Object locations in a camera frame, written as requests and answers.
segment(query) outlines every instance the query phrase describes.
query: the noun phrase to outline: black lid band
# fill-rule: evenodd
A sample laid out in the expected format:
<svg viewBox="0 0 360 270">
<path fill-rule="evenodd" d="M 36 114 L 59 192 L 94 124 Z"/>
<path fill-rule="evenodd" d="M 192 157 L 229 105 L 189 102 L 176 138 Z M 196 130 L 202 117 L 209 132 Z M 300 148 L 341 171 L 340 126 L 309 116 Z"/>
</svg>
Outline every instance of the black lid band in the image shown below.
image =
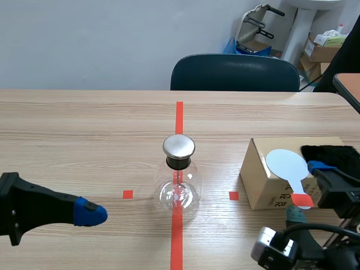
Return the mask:
<svg viewBox="0 0 360 270">
<path fill-rule="evenodd" d="M 186 159 L 172 159 L 171 157 L 166 158 L 167 165 L 173 170 L 184 170 L 190 166 L 190 157 Z"/>
</svg>

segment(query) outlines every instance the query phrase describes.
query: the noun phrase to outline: sink pedestal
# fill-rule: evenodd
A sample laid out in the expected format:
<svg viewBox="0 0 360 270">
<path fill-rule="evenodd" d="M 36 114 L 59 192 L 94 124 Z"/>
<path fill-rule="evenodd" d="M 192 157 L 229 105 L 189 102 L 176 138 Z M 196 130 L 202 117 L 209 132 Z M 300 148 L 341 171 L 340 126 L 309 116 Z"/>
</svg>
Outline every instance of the sink pedestal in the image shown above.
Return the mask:
<svg viewBox="0 0 360 270">
<path fill-rule="evenodd" d="M 315 17 L 316 10 L 298 9 L 298 15 L 291 28 L 281 59 L 297 66 Z"/>
</svg>

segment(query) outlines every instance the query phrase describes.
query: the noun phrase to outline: red tape marker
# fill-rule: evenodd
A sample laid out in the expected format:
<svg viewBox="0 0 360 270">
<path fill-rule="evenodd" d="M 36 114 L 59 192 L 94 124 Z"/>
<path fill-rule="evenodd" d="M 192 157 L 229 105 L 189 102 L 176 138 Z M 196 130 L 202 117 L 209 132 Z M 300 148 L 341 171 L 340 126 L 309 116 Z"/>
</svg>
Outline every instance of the red tape marker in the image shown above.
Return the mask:
<svg viewBox="0 0 360 270">
<path fill-rule="evenodd" d="M 123 199 L 132 199 L 134 191 L 133 190 L 124 190 L 123 191 Z"/>
<path fill-rule="evenodd" d="M 229 197 L 231 201 L 238 201 L 239 200 L 239 193 L 236 191 L 230 191 Z"/>
<path fill-rule="evenodd" d="M 176 103 L 176 124 L 175 133 L 183 133 L 183 115 L 184 115 L 184 104 L 182 101 Z M 174 185 L 177 184 L 177 171 L 174 171 Z M 182 171 L 179 172 L 179 183 L 182 183 L 183 175 Z M 175 188 L 175 194 L 180 193 L 179 188 Z M 173 216 L 171 223 L 171 252 L 170 252 L 170 270 L 183 270 L 183 215 L 182 205 L 180 202 L 175 202 L 173 208 Z"/>
<path fill-rule="evenodd" d="M 295 206 L 308 206 L 314 207 L 313 200 L 308 194 L 291 194 L 292 202 Z"/>
</svg>

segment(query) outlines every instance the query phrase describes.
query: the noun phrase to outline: silver lid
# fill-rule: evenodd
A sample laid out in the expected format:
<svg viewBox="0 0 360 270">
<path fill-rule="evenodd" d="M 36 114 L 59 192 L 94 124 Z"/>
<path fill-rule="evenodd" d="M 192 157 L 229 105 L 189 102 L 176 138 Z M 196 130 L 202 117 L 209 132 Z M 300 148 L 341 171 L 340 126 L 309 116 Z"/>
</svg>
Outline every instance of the silver lid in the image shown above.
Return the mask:
<svg viewBox="0 0 360 270">
<path fill-rule="evenodd" d="M 163 150 L 172 159 L 186 159 L 195 152 L 195 143 L 186 135 L 175 134 L 165 139 Z"/>
</svg>

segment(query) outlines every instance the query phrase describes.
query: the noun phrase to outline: white box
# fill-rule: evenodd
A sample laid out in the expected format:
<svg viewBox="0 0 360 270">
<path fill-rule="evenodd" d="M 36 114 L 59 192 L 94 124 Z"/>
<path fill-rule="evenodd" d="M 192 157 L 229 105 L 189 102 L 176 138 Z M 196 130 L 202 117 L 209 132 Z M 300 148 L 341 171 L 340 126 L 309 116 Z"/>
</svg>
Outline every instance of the white box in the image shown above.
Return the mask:
<svg viewBox="0 0 360 270">
<path fill-rule="evenodd" d="M 343 45 L 346 35 L 340 35 L 338 37 L 328 37 L 325 35 L 317 35 L 314 39 L 314 43 L 319 44 L 320 46 L 330 47 L 330 46 L 341 46 Z"/>
</svg>

